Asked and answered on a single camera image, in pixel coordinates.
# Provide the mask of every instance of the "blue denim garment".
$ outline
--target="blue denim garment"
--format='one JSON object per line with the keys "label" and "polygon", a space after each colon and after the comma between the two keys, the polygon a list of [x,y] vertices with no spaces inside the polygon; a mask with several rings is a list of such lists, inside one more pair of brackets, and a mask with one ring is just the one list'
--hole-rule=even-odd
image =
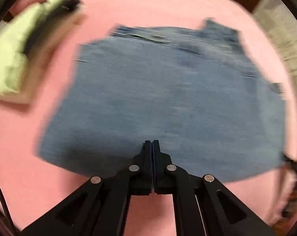
{"label": "blue denim garment", "polygon": [[108,177],[158,139],[190,174],[235,181],[278,166],[284,106],[233,29],[120,26],[81,46],[75,85],[39,155]]}

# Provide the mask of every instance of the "silver screw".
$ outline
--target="silver screw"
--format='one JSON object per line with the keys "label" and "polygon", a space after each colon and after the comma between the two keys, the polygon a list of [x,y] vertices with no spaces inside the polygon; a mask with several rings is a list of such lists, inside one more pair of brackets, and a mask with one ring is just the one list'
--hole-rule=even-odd
{"label": "silver screw", "polygon": [[131,165],[129,167],[129,170],[132,171],[132,172],[135,172],[135,171],[138,171],[140,168],[138,165]]}
{"label": "silver screw", "polygon": [[93,176],[93,177],[91,178],[91,182],[92,182],[93,184],[99,184],[101,181],[102,181],[102,179],[101,179],[99,176]]}
{"label": "silver screw", "polygon": [[206,182],[213,182],[215,178],[212,175],[206,175],[204,179]]}
{"label": "silver screw", "polygon": [[167,169],[168,169],[169,171],[175,171],[175,170],[177,169],[177,167],[176,167],[175,165],[169,164],[169,165],[167,166]]}

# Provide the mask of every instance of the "black wire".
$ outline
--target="black wire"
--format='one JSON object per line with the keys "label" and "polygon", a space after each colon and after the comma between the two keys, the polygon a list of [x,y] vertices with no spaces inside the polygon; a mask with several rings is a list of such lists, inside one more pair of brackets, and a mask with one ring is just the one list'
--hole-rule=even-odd
{"label": "black wire", "polygon": [[12,229],[12,233],[14,236],[17,236],[18,235],[18,232],[15,228],[15,225],[13,223],[13,220],[12,220],[12,217],[10,216],[9,214],[9,209],[7,207],[7,204],[6,204],[6,201],[5,201],[5,198],[4,198],[4,195],[2,193],[2,190],[0,188],[0,202],[1,202],[1,205],[2,205],[2,208],[3,208],[3,211],[4,211],[4,214],[6,216],[6,219],[9,223],[9,225],[11,226],[11,229]]}

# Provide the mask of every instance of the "pink tablecloth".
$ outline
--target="pink tablecloth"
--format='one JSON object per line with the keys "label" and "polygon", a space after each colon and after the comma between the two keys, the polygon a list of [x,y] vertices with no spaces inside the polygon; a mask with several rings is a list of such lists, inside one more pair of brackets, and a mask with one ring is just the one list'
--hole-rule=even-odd
{"label": "pink tablecloth", "polygon": [[[88,18],[56,51],[38,97],[29,110],[0,103],[0,185],[12,218],[24,228],[85,180],[38,157],[38,141],[74,76],[77,44],[103,38],[116,24],[197,29],[205,18],[240,30],[247,55],[287,99],[286,153],[297,159],[297,101],[278,54],[258,24],[230,0],[83,0]],[[226,186],[262,219],[277,194],[278,171]],[[291,187],[291,180],[285,185]],[[126,235],[176,235],[171,196],[132,197]]]}

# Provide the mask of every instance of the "light green cloth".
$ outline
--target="light green cloth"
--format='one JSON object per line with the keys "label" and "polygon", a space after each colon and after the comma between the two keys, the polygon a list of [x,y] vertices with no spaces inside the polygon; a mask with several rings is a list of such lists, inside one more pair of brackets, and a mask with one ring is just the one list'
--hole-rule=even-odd
{"label": "light green cloth", "polygon": [[28,63],[25,43],[38,21],[44,20],[63,0],[34,3],[0,31],[0,95],[18,93]]}

